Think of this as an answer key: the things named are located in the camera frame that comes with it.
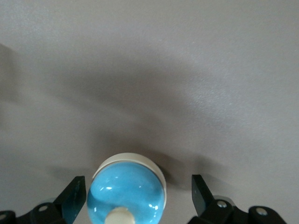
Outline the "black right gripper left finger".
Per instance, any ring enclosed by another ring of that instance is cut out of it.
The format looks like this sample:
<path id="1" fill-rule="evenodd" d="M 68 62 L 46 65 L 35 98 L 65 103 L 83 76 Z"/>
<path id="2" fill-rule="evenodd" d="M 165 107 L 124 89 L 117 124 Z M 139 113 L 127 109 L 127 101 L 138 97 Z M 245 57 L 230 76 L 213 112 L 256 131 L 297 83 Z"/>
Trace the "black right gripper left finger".
<path id="1" fill-rule="evenodd" d="M 73 224 L 85 202 L 85 177 L 76 176 L 53 202 L 39 204 L 19 217 L 12 210 L 0 211 L 0 224 Z"/>

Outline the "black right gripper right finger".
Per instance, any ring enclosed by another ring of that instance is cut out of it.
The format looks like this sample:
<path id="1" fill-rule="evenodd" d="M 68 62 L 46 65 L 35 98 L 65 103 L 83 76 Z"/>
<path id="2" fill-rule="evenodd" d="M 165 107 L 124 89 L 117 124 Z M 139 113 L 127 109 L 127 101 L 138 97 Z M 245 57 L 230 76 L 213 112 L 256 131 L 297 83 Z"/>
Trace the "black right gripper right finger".
<path id="1" fill-rule="evenodd" d="M 201 175 L 192 175 L 192 202 L 197 216 L 188 224 L 287 224 L 273 209 L 252 206 L 244 212 L 225 199 L 216 199 Z"/>

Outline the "blue dome cap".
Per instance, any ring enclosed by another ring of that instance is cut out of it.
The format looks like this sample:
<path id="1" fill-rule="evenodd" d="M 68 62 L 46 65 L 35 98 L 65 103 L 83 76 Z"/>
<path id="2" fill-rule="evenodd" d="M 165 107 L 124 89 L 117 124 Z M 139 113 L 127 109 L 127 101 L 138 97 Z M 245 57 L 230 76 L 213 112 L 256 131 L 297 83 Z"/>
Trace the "blue dome cap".
<path id="1" fill-rule="evenodd" d="M 135 153 L 106 159 L 87 196 L 92 224 L 159 224 L 167 201 L 166 180 L 149 158 Z"/>

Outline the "table cover mat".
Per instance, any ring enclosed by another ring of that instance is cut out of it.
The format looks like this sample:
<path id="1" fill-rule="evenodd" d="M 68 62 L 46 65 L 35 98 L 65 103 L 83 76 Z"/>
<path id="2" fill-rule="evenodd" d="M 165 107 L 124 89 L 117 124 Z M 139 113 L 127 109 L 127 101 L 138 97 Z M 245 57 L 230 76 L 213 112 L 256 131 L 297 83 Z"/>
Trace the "table cover mat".
<path id="1" fill-rule="evenodd" d="M 299 224 L 299 0 L 0 0 L 0 210 L 122 152 Z"/>

